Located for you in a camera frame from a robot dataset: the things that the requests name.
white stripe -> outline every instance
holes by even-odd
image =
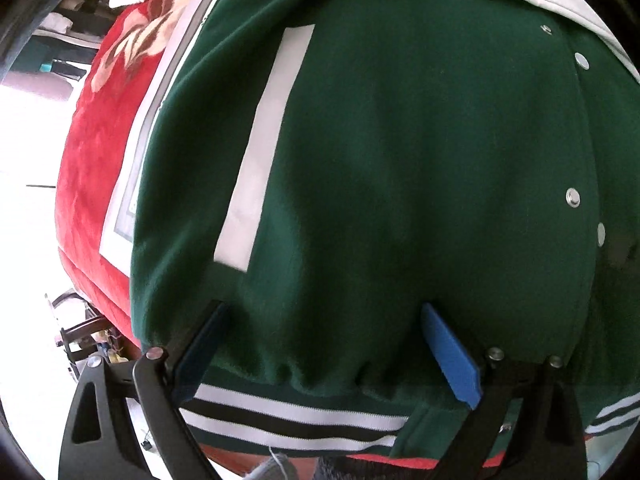
[[[85,46],[87,48],[93,48],[95,50],[98,50],[100,48],[99,42],[94,43],[93,41],[81,40],[80,38],[74,38],[73,36],[67,36],[66,34],[60,34],[59,32],[53,32],[52,30],[43,30],[41,28],[37,28],[31,33],[31,35],[57,38],[58,40],[65,41],[65,43],[77,46]]]
[[[371,442],[361,442],[359,440],[351,440],[350,438],[297,438],[293,436],[284,436],[269,431],[258,430],[250,426],[236,424],[234,422],[225,422],[223,420],[215,420],[197,413],[190,412],[184,408],[180,408],[180,413],[184,421],[193,426],[209,433],[237,438],[246,442],[253,442],[266,447],[277,447],[279,449],[297,449],[297,450],[338,450],[338,451],[363,451],[371,446],[393,447],[396,441],[395,436],[387,435]]]
[[[107,261],[123,272],[126,276],[130,276],[131,274],[131,252],[133,243],[116,232],[116,220],[118,218],[120,206],[125,199],[125,191],[129,180],[131,178],[140,178],[140,174],[133,174],[133,168],[137,162],[137,148],[143,123],[149,111],[152,110],[152,105],[156,99],[156,95],[160,91],[162,82],[165,80],[166,76],[168,76],[168,70],[174,61],[174,58],[178,55],[184,55],[184,57],[180,58],[180,63],[178,64],[177,69],[171,75],[170,83],[164,92],[164,96],[166,96],[167,92],[174,84],[175,77],[184,62],[184,58],[186,58],[193,48],[193,44],[202,29],[202,22],[195,31],[194,38],[190,39],[187,49],[184,52],[181,52],[180,50],[183,45],[183,40],[186,38],[186,33],[189,30],[202,1],[203,0],[189,1],[178,19],[168,43],[166,44],[166,48],[162,53],[158,68],[154,73],[153,79],[146,90],[145,97],[142,99],[131,125],[124,159],[122,161],[122,166],[120,167],[120,174],[118,175],[118,179],[111,193],[109,207],[102,225],[102,237],[100,238],[99,252]],[[207,8],[207,13],[210,12],[212,6],[216,2],[217,0],[212,0]],[[158,111],[159,108],[153,110],[154,121],[156,120]]]
[[[615,404],[607,406],[604,408],[596,418],[602,418],[603,416],[609,415],[609,413],[613,413],[620,408],[626,408],[627,406],[631,406],[633,403],[640,401],[640,394],[635,394],[631,397],[625,397],[625,399],[619,400]]]
[[[201,384],[195,394],[196,399],[233,406],[251,412],[276,416],[292,422],[315,426],[353,426],[377,431],[396,431],[404,426],[408,417],[377,415],[374,413],[320,410],[280,400],[254,397],[232,390],[225,390],[210,384]]]
[[[284,110],[313,30],[313,25],[286,28],[255,110],[236,187],[213,255],[215,262],[242,272],[249,267]]]
[[[620,424],[624,424],[625,422],[630,421],[632,418],[636,418],[640,416],[640,408],[636,408],[631,410],[630,412],[626,412],[624,415],[616,416],[607,422],[603,422],[602,424],[598,424],[597,426],[589,426],[585,433],[600,433],[601,431],[609,430],[610,428],[614,428],[615,426],[619,426]]]

metal rivet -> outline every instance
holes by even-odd
[[[92,355],[86,360],[86,365],[89,368],[97,368],[102,364],[102,358],[99,355]]]
[[[583,69],[585,70],[589,69],[589,61],[587,61],[587,58],[585,58],[582,54],[580,54],[580,52],[575,53],[575,60],[578,62],[578,65],[580,65]]]
[[[607,232],[604,229],[604,224],[600,222],[598,224],[598,247],[604,245],[604,238],[607,236]]]
[[[491,359],[491,361],[502,361],[504,359],[504,352],[494,346],[486,351],[486,356]]]
[[[562,368],[562,366],[564,366],[562,358],[558,357],[557,355],[552,355],[549,358],[549,364],[552,365],[553,368]]]
[[[145,355],[147,359],[155,361],[156,359],[159,359],[164,355],[164,350],[159,346],[154,346],[153,348],[147,350]]]
[[[580,193],[573,187],[566,190],[566,202],[571,207],[578,207],[580,205]]]

snap button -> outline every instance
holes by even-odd
[[[583,69],[585,70],[589,69],[589,61],[587,61],[587,58],[585,58],[582,54],[580,54],[580,52],[575,53],[575,60],[577,61],[578,65],[580,65]]]
[[[573,187],[566,190],[566,202],[571,207],[578,207],[580,205],[580,193]]]
[[[604,224],[600,222],[598,224],[598,247],[602,247],[604,245],[604,238],[607,235],[607,232],[604,229]]]

black stripe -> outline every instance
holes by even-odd
[[[234,406],[225,406],[206,400],[193,399],[185,402],[182,406],[185,410],[199,415],[242,424],[250,428],[269,431],[283,436],[295,438],[305,438],[315,440],[318,438],[349,438],[361,442],[373,442],[387,435],[396,435],[396,431],[368,430],[366,428],[356,428],[354,426],[316,426],[315,424],[304,424],[303,422],[293,422],[284,420],[276,416],[265,415],[264,413],[250,412]]]
[[[631,410],[635,410],[636,408],[640,408],[640,400],[628,406],[623,406],[622,408],[618,408],[617,410],[609,413],[609,415],[605,415],[597,418],[591,423],[591,426],[599,426],[601,424],[604,424],[608,420],[611,420],[612,418],[616,418],[617,416],[622,416],[625,413],[630,412]]]
[[[629,420],[626,420],[622,424],[619,424],[617,426],[613,426],[612,428],[607,428],[606,430],[599,431],[598,433],[587,433],[587,435],[589,435],[589,436],[604,436],[604,435],[607,435],[609,433],[613,433],[614,431],[622,430],[623,428],[628,428],[629,426],[634,425],[637,421],[638,421],[638,417],[635,416],[633,418],[630,418]]]
[[[215,433],[209,433],[209,431],[201,430],[200,428],[195,428],[193,426],[189,427],[191,433],[195,437],[196,441],[200,444],[207,444],[211,447],[217,447],[220,449],[226,449],[228,451],[233,451],[236,453],[248,453],[253,455],[269,455],[269,447],[262,446],[261,444],[256,444],[254,442],[250,442],[248,440],[240,440],[238,438],[233,438],[231,436],[218,435]],[[374,446],[368,446],[364,449],[353,449],[353,450],[343,450],[343,449],[316,449],[316,450],[308,450],[308,449],[287,449],[285,447],[272,447],[271,448],[274,453],[285,453],[289,458],[308,458],[309,453],[312,452],[316,456],[326,456],[326,455],[344,455],[347,453],[371,453],[381,456],[388,456],[391,447],[380,446],[380,444],[375,444]]]

gray fabric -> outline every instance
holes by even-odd
[[[244,480],[298,480],[296,467],[289,461],[286,455],[271,456],[251,471]]]
[[[430,470],[410,469],[345,456],[318,459],[312,480],[428,480]]]

